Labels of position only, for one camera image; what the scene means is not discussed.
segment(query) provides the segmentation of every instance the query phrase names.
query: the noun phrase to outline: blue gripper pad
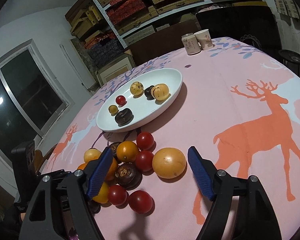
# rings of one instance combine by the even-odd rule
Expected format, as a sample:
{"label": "blue gripper pad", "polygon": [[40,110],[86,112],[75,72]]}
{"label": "blue gripper pad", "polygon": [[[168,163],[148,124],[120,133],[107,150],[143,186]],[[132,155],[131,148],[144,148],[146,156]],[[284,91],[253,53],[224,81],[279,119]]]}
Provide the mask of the blue gripper pad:
{"label": "blue gripper pad", "polygon": [[203,160],[194,146],[188,149],[188,163],[194,174],[195,180],[200,188],[202,195],[213,201],[215,194],[212,190],[212,178],[210,178],[205,167],[202,164]]}
{"label": "blue gripper pad", "polygon": [[87,197],[89,199],[92,199],[94,196],[99,194],[101,186],[105,181],[106,175],[112,164],[112,159],[113,154],[110,148],[108,148],[105,153],[103,152],[98,159],[99,164],[88,180]]}

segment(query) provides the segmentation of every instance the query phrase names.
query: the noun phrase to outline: pink cloth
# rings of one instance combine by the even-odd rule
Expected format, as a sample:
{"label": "pink cloth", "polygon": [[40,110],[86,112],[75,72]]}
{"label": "pink cloth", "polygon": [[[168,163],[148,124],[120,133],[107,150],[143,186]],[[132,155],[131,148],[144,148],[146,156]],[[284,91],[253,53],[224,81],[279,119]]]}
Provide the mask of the pink cloth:
{"label": "pink cloth", "polygon": [[[211,50],[188,56],[185,49],[179,49],[108,82],[73,120],[69,128],[76,125],[76,132],[63,135],[44,172],[76,170],[90,147],[102,151],[112,142],[135,141],[135,130],[99,130],[98,110],[118,87],[133,77],[162,67],[176,68],[184,80],[180,94],[163,114],[141,127],[153,134],[157,143],[154,153],[163,147],[175,147],[186,155],[188,148],[195,146],[202,157],[217,163],[217,168],[225,168],[232,176],[258,176],[274,207],[282,239],[290,239],[300,226],[300,79],[254,47],[231,38],[213,42]],[[256,84],[246,86],[248,79]],[[263,87],[260,81],[267,83],[270,90],[257,90],[256,85]],[[286,160],[290,156],[290,170],[284,166],[284,156]],[[291,191],[287,191],[289,180]],[[105,239],[197,237],[211,204],[197,195],[189,166],[174,183],[153,173],[143,176],[137,189],[152,196],[154,212],[143,216],[135,214],[129,206],[102,207],[95,219]],[[231,234],[234,213],[231,211],[224,239]]]}

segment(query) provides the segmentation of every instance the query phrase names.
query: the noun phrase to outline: paper cup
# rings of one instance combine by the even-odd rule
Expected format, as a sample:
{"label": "paper cup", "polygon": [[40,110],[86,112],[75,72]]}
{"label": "paper cup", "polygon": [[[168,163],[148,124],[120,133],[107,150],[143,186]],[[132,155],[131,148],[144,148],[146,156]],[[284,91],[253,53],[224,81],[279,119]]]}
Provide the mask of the paper cup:
{"label": "paper cup", "polygon": [[203,30],[194,33],[203,50],[211,49],[213,47],[209,30]]}

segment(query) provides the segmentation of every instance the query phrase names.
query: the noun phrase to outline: window frame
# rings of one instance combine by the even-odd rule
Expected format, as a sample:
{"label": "window frame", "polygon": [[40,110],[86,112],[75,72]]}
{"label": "window frame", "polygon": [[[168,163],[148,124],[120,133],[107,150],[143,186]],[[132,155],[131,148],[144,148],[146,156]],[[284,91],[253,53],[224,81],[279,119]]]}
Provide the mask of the window frame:
{"label": "window frame", "polygon": [[[54,92],[58,95],[58,97],[61,99],[62,104],[61,106],[52,114],[52,116],[48,119],[48,121],[45,123],[45,125],[39,129],[34,122],[30,119],[30,117],[26,114],[26,112],[22,109],[19,102],[16,100],[15,96],[11,92],[2,72],[1,68],[7,64],[9,61],[11,61],[16,56],[20,55],[22,52],[29,50],[34,62],[36,63],[37,67],[39,68],[40,72],[50,85],[50,87],[54,90]],[[16,106],[18,111],[21,113],[23,118],[28,122],[28,124],[34,129],[34,131],[37,133],[37,136],[34,138],[35,145],[38,145],[40,141],[44,138],[50,127],[54,124],[56,120],[58,120],[59,116],[66,111],[68,106],[71,105],[71,99],[69,99],[68,95],[65,91],[62,91],[57,84],[54,82],[56,80],[56,77],[52,74],[51,71],[49,71],[49,67],[41,54],[39,53],[36,45],[34,44],[34,41],[31,39],[29,41],[26,41],[19,46],[15,47],[14,49],[7,52],[5,55],[0,57],[0,80],[12,100],[13,104]],[[10,166],[12,167],[12,162],[9,160],[9,158],[2,152],[0,149],[0,157]]]}

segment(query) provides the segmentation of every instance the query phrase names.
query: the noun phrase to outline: metal screw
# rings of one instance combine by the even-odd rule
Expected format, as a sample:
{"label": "metal screw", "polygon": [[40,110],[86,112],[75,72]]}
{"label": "metal screw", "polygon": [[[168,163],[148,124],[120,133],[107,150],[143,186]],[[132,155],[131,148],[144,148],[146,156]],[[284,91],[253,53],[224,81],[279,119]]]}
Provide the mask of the metal screw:
{"label": "metal screw", "polygon": [[44,176],[44,177],[42,178],[42,180],[43,180],[44,182],[47,182],[47,181],[50,180],[50,176],[46,175],[46,176]]}
{"label": "metal screw", "polygon": [[256,176],[251,176],[250,179],[253,182],[257,182],[258,181],[258,178]]}
{"label": "metal screw", "polygon": [[74,172],[74,175],[77,176],[77,177],[81,176],[82,174],[83,174],[83,171],[82,171],[82,170],[76,170],[76,171]]}
{"label": "metal screw", "polygon": [[217,171],[217,174],[218,174],[220,177],[224,177],[227,173],[226,173],[224,170],[218,170],[218,171]]}

